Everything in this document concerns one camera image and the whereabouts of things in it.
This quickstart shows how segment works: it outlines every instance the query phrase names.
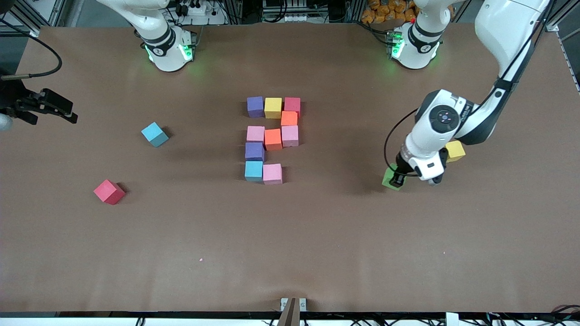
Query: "blue cube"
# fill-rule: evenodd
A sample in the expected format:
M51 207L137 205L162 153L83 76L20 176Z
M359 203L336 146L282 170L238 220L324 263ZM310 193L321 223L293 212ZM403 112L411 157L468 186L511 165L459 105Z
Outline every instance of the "blue cube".
M247 161L246 173L244 174L246 180L252 182L261 182L263 168L264 163L262 161Z
M264 161L262 143L246 143L246 161Z
M153 122L147 128L143 129L141 133L153 147L159 147L169 139L156 122Z
M261 96L248 97L248 116L250 118L264 117L264 98Z

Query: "orange cube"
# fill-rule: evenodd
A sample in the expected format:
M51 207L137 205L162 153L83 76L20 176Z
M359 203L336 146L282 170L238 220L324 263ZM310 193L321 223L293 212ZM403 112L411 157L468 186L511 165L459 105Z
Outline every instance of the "orange cube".
M266 150L275 151L282 149L282 132L278 129L268 129L264 133L264 145Z
M296 126L298 125L298 112L282 111L282 126Z

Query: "brown table surface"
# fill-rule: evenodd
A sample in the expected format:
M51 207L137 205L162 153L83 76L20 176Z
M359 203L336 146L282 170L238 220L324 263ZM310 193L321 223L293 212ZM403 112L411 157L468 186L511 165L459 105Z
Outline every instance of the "brown table surface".
M209 27L194 63L158 71L131 28L43 28L60 72L29 80L75 104L0 135L0 308L550 311L580 302L580 110L546 34L489 141L439 187L380 185L386 133L428 92L480 102L497 74L452 24L410 71L354 25ZM19 72L55 64L35 43ZM248 96L304 102L302 144L267 153L285 184L243 180ZM171 139L151 147L156 121ZM394 134L394 157L412 122ZM92 193L104 179L128 195Z

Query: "light blue cube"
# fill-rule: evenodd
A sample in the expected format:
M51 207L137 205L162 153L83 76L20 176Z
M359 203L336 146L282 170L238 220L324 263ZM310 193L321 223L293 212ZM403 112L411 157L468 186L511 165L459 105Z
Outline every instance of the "light blue cube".
M246 180L251 182L261 182L263 168L264 162L246 161L246 173L244 174Z
M169 139L156 122L153 122L147 128L143 129L141 133L153 147L159 147Z

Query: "pink cube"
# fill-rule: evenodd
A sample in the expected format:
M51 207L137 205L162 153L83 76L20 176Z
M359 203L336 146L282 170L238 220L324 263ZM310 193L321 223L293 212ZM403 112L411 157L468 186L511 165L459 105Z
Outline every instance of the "pink cube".
M294 111L298 113L300 118L300 98L299 97L285 97L284 111Z
M106 202L109 205L115 205L125 195L123 189L109 180L103 181L103 183L101 183L97 189L93 190L93 192L102 202Z
M282 146L298 146L298 126L282 126Z
M264 164L264 184L282 184L282 164Z
M262 126L248 126L248 133L246 134L247 143L263 143L265 127Z

